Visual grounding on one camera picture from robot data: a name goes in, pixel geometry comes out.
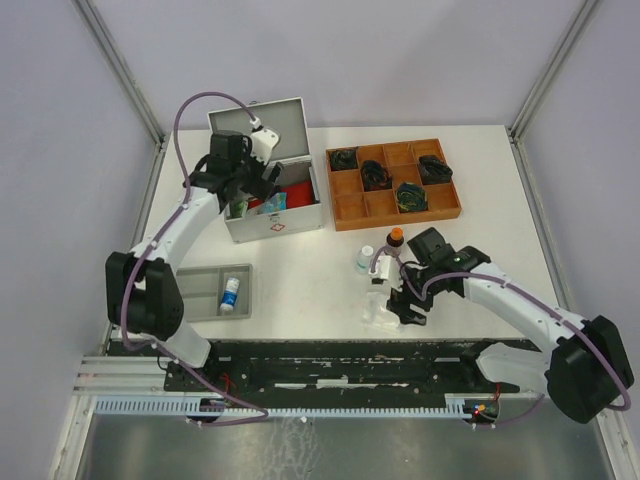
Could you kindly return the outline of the blue cotton swab packet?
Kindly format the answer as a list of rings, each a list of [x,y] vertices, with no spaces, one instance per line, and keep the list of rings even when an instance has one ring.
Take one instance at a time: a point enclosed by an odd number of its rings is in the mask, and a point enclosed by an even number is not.
[[[287,193],[278,192],[258,207],[259,214],[272,214],[287,209]]]

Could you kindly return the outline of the red first aid pouch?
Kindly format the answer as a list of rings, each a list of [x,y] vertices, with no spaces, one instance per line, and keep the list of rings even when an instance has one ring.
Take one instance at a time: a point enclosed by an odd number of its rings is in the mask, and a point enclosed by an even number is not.
[[[279,187],[279,192],[287,193],[287,209],[309,206],[314,203],[314,192],[310,181]],[[252,199],[249,201],[249,208],[258,208],[263,203],[262,200]]]

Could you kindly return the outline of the grey metal box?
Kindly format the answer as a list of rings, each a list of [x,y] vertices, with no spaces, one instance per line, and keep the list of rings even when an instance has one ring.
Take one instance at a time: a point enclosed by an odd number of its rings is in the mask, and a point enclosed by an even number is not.
[[[304,103],[300,97],[252,103],[248,109],[262,122],[280,135],[280,142],[266,164],[267,178],[273,165],[283,165],[278,186],[291,186],[310,181],[314,203],[309,206],[287,209],[272,214],[259,214],[258,208],[250,209],[241,219],[230,217],[230,205],[224,211],[224,223],[236,243],[247,243],[284,235],[317,230],[324,226],[322,202],[318,189],[316,168],[311,156]],[[257,199],[242,193],[240,199]]]

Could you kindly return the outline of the brown bottle orange cap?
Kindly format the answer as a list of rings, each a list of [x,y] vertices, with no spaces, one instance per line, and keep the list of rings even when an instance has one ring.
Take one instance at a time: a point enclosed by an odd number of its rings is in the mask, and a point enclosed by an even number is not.
[[[400,227],[394,227],[391,229],[386,237],[386,246],[395,251],[399,251],[404,244],[404,231]]]

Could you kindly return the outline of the white gauze packet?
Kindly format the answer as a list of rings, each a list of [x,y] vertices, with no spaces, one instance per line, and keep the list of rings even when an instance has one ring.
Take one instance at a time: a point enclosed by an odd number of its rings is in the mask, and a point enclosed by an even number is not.
[[[386,308],[388,296],[381,292],[366,294],[362,323],[370,329],[386,334],[399,335],[403,327],[397,315]]]

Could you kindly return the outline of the white blue bottle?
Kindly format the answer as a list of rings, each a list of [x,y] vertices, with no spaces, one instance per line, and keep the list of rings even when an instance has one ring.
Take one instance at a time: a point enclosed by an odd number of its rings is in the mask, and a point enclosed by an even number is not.
[[[240,284],[241,280],[236,276],[227,278],[219,305],[219,311],[222,315],[235,310]]]

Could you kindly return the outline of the small green packet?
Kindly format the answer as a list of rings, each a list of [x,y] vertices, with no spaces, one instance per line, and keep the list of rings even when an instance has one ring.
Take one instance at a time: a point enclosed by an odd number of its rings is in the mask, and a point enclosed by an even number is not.
[[[242,198],[230,205],[230,217],[232,219],[244,218],[249,211],[249,199]]]

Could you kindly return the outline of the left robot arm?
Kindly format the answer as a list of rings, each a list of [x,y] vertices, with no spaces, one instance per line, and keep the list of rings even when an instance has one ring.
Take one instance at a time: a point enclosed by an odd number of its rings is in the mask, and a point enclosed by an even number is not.
[[[140,334],[178,361],[188,365],[187,379],[209,390],[221,378],[220,364],[210,359],[211,343],[184,319],[184,302],[176,272],[205,227],[240,193],[261,200],[274,190],[282,166],[268,170],[280,135],[258,127],[250,135],[219,130],[210,137],[204,155],[183,183],[184,197],[165,223],[127,253],[114,252],[106,260],[108,320],[128,339]]]

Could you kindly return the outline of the small white bottle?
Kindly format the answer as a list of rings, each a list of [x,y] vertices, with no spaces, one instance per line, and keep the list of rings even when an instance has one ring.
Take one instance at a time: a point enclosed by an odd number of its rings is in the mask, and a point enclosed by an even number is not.
[[[371,268],[371,261],[374,256],[374,249],[370,245],[364,245],[360,248],[356,256],[356,271],[359,274],[367,275]]]

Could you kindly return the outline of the rolled tie green pattern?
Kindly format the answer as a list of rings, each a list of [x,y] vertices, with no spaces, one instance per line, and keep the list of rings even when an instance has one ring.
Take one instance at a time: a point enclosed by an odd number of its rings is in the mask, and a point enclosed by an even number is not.
[[[357,149],[336,149],[329,152],[329,164],[332,171],[353,170],[358,168]]]

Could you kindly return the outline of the rolled tie yellow blue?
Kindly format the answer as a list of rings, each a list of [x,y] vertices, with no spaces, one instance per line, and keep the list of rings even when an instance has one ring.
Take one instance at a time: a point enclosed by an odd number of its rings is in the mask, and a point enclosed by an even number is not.
[[[426,191],[410,182],[403,182],[396,189],[396,203],[400,213],[418,213],[428,210]]]

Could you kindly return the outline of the wooden compartment tray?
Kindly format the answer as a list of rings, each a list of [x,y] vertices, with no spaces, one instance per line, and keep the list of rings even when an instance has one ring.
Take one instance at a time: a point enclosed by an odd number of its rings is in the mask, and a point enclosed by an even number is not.
[[[346,148],[357,149],[358,168],[332,171],[329,152]],[[424,155],[435,155],[448,165],[441,142],[437,138],[328,149],[325,157],[335,229],[348,231],[391,227],[459,217],[462,207],[453,176],[446,184],[424,185],[422,183],[418,160]],[[360,169],[365,160],[375,160],[387,168],[392,176],[391,189],[364,191]],[[399,212],[396,189],[403,182],[417,184],[426,191],[427,211]]]

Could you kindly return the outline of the rolled tie dark dotted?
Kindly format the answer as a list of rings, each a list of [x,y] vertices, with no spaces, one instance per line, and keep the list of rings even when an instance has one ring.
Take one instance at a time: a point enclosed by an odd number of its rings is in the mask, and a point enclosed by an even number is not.
[[[446,184],[453,176],[452,169],[435,155],[424,155],[418,160],[419,172],[424,185]]]

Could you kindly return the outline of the grey plastic insert tray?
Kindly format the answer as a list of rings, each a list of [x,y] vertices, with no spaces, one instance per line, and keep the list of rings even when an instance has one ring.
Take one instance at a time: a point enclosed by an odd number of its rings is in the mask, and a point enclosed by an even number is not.
[[[228,280],[239,281],[234,308],[221,308]],[[184,302],[184,318],[197,323],[248,319],[252,314],[253,266],[233,264],[181,268],[176,280]]]

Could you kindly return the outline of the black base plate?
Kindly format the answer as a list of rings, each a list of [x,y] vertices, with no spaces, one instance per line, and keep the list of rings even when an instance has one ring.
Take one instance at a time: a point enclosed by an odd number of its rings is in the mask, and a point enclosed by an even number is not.
[[[490,341],[216,341],[204,376],[268,408],[441,406],[448,394],[515,394],[475,360]]]

